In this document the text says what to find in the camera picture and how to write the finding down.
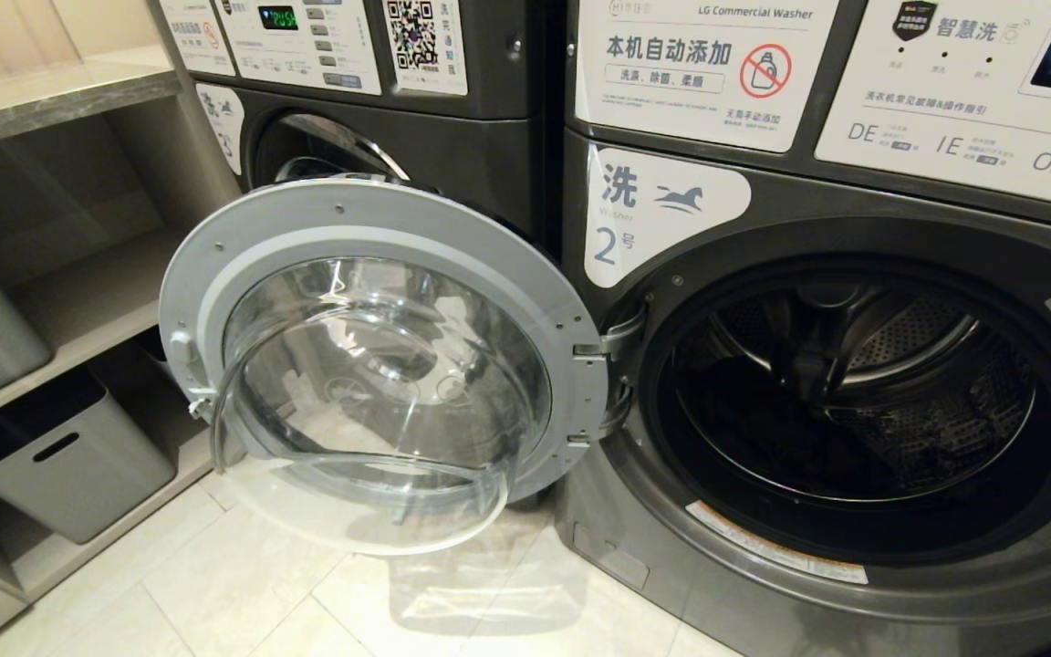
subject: wooden shelf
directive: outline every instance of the wooden shelf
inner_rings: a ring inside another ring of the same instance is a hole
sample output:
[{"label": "wooden shelf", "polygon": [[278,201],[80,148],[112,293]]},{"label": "wooden shelf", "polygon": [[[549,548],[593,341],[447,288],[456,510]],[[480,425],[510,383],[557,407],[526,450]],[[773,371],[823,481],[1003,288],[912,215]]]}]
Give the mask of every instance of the wooden shelf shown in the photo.
[{"label": "wooden shelf", "polygon": [[168,500],[192,486],[212,468],[209,429],[192,419],[180,392],[167,382],[118,397],[125,411],[162,448],[164,456],[177,464],[172,481],[143,500],[85,545],[76,545],[43,528],[26,515],[0,504],[0,543],[11,562],[24,598],[42,598],[97,554],[103,552],[130,529],[141,523]]},{"label": "wooden shelf", "polygon": [[179,232],[159,229],[14,288],[8,294],[54,358],[0,388],[0,407],[157,324]]},{"label": "wooden shelf", "polygon": [[0,78],[0,139],[181,91],[161,45]]}]

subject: floor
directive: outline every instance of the floor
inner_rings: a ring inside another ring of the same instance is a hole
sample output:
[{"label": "floor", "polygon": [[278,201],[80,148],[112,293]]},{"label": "floor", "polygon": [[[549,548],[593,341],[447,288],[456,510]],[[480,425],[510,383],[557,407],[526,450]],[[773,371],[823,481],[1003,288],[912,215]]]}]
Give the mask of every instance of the floor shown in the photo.
[{"label": "floor", "polygon": [[374,558],[291,536],[215,475],[0,632],[0,657],[739,657],[508,511],[453,550]]}]

